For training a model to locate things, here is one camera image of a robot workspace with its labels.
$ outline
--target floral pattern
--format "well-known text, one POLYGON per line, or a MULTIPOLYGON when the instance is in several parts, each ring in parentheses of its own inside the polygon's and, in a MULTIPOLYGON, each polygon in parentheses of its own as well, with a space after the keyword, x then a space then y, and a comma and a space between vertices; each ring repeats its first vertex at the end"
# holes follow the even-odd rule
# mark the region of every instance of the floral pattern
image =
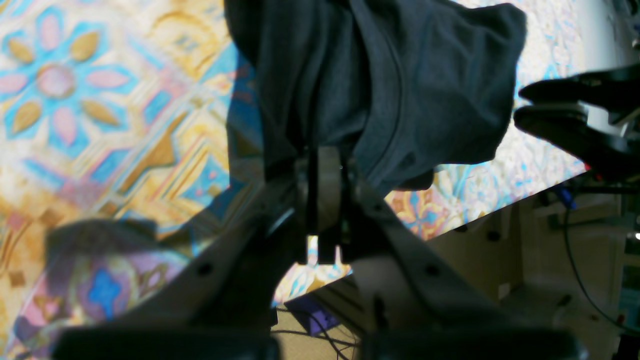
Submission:
POLYGON ((17 63, 0 72, 0 101, 15 98, 4 116, 7 138, 33 138, 46 122, 47 144, 74 158, 90 143, 87 127, 127 130, 125 110, 106 95, 128 94, 137 80, 119 64, 97 64, 108 49, 104 27, 81 22, 65 36, 62 11, 50 7, 37 18, 36 33, 3 39, 3 52, 17 63))

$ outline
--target pink petal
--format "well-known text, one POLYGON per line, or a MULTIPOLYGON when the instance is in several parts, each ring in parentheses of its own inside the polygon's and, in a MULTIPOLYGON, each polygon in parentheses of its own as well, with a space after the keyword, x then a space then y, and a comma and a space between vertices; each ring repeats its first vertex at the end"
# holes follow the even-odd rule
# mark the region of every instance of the pink petal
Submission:
POLYGON ((53 129, 67 146, 76 140, 76 117, 70 108, 59 108, 53 114, 53 129))
POLYGON ((16 94, 22 90, 29 79, 22 74, 9 74, 0 78, 0 94, 16 94))
POLYGON ((54 15, 48 15, 42 21, 40 38, 42 39, 42 47, 44 47, 45 50, 53 50, 60 44, 62 29, 60 28, 58 18, 54 15))
POLYGON ((129 82, 129 78, 113 70, 96 70, 87 76, 89 84, 98 88, 117 88, 129 82))

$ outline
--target cable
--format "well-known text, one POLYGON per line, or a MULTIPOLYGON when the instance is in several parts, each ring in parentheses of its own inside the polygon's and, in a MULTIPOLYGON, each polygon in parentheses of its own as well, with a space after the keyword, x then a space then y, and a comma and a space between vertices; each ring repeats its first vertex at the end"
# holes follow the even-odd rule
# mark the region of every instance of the cable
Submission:
POLYGON ((640 331, 632 329, 632 328, 630 328, 628 326, 625 326, 623 324, 620 324, 616 320, 611 318, 609 315, 607 315, 602 309, 600 309, 600 307, 598 307, 596 305, 595 301, 593 301, 593 299, 591 298, 591 295, 589 295, 589 292, 587 291, 587 288, 584 286, 584 283, 582 282, 582 278, 580 277, 580 273, 578 273, 578 267, 575 264, 575 258, 573 257, 573 251, 571 249, 571 242, 569 241, 569 215, 570 214, 571 214, 571 209, 567 208, 566 213, 564 213, 564 226, 563 226, 564 245, 566 246, 566 253, 569 256, 569 262, 571 263, 571 268, 573 269, 573 274, 575 275, 575 279, 578 281, 578 285, 580 286, 580 289, 582 290, 582 293, 587 298, 587 300, 589 301, 591 306, 593 306, 593 308, 596 309, 596 311, 598 311, 600 313, 600 315, 602 315, 602 317, 605 318, 608 322, 612 323, 613 325, 615 325, 616 327, 620 328, 621 330, 630 332, 631 334, 633 334, 635 336, 640 336, 640 331))
POLYGON ((324 333, 324 336, 326 337, 327 342, 335 350, 336 354, 338 354, 338 356, 342 360, 350 360, 345 355, 343 355, 342 352, 340 352, 340 349, 338 349, 338 347, 335 345, 335 342, 333 341, 332 337, 329 336, 329 334, 327 333, 326 329, 324 328, 324 326, 322 325, 320 320, 318 320, 312 313, 309 313, 308 311, 297 311, 297 310, 296 311, 291 311, 289 309, 281 309, 279 307, 276 310, 280 311, 280 312, 283 312, 283 313, 290 313, 290 314, 299 313, 299 314, 303 314, 303 315, 308 316, 309 318, 313 319, 313 321, 316 322, 318 327, 320 327, 320 330, 322 330, 322 332, 324 333))
POLYGON ((304 331, 295 331, 295 330, 272 330, 271 331, 272 334, 291 334, 291 335, 303 335, 303 336, 307 336, 309 338, 312 339, 319 339, 319 340, 331 340, 334 343, 338 344, 338 345, 344 345, 346 346, 346 348, 349 347, 353 347, 354 345, 352 343, 348 343, 347 341, 342 341, 342 340, 338 340, 338 339, 334 339, 334 338, 325 338, 324 336, 311 336, 309 333, 304 332, 304 331))

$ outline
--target colorful printed fabric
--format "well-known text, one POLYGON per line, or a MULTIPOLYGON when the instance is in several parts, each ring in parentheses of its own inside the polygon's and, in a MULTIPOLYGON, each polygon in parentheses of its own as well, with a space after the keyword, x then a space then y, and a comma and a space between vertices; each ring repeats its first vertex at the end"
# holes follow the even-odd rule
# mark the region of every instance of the colorful printed fabric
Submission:
MULTIPOLYGON (((583 69, 572 0, 512 2, 529 16, 518 87, 583 69)), ((225 230, 261 186, 260 117, 220 0, 0 0, 0 44, 0 357, 45 357, 225 230)), ((582 171, 511 128, 494 161, 387 200, 427 240, 582 171)), ((294 266, 274 302, 348 272, 294 266)))

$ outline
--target screw hole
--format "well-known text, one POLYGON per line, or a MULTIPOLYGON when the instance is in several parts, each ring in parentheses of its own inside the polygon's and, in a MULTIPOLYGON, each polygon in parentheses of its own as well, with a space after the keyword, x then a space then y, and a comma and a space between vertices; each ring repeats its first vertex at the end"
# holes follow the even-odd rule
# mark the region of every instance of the screw hole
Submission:
POLYGON ((440 269, 438 269, 438 267, 434 265, 427 265, 426 271, 427 271, 427 274, 431 276, 440 275, 440 269))
POLYGON ((200 276, 207 276, 211 274, 212 271, 213 271, 213 266, 211 266, 211 264, 209 263, 204 263, 200 265, 200 267, 198 267, 198 275, 200 276))

